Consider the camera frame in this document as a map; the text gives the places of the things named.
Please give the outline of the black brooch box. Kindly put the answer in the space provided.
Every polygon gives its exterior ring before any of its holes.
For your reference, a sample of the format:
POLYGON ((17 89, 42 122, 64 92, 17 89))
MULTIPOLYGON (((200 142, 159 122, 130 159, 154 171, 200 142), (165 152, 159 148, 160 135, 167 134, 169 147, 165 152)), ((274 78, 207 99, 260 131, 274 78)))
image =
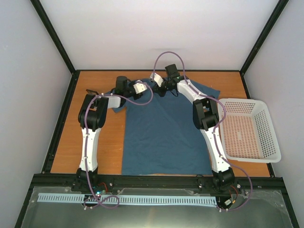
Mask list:
POLYGON ((94 90, 87 89, 86 91, 87 91, 88 94, 99 95, 99 93, 97 91, 94 91, 94 90))

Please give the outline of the blue t-shirt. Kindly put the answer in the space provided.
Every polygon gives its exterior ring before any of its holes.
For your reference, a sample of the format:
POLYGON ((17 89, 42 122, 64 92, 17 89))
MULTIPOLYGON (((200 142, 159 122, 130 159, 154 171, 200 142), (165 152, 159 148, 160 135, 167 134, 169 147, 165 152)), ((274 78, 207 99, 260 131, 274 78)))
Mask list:
POLYGON ((122 175, 211 175, 209 151, 193 124, 192 103, 182 94, 144 92, 126 110, 122 175))

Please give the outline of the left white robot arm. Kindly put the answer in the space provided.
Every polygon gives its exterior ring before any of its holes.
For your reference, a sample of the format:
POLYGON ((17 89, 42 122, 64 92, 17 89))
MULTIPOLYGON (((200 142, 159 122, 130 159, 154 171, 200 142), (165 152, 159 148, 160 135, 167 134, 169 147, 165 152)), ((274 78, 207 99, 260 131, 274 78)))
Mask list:
POLYGON ((131 81, 125 76, 118 76, 115 87, 108 93, 87 90, 78 114, 83 141, 81 161, 76 171, 76 177, 88 191, 96 190, 99 185, 98 140, 108 109, 120 108, 130 98, 139 99, 146 90, 148 90, 148 86, 143 81, 131 81))

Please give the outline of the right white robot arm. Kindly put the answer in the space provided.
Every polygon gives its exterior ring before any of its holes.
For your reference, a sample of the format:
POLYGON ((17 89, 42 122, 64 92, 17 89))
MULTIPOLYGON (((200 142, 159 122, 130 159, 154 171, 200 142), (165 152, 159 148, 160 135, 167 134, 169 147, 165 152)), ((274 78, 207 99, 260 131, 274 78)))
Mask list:
POLYGON ((204 94, 185 75, 181 76, 175 64, 165 70, 166 79, 155 72, 151 74, 150 80, 155 83, 153 91, 163 97, 166 92, 176 90, 192 103, 193 123, 203 135, 211 158, 213 188, 223 192, 235 182, 235 175, 220 142, 219 100, 204 94))

